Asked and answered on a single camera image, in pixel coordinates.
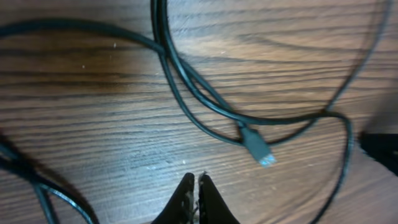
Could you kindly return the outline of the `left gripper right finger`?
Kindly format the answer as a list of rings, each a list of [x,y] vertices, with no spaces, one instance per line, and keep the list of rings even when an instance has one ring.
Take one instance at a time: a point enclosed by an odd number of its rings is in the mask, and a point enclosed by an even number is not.
[[[239,224],[206,172],[200,175],[198,184],[199,224]]]

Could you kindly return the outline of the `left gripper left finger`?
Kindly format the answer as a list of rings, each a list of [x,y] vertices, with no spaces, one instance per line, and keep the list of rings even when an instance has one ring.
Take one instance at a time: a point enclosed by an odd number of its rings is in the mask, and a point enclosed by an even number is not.
[[[193,224],[195,176],[186,173],[152,224]]]

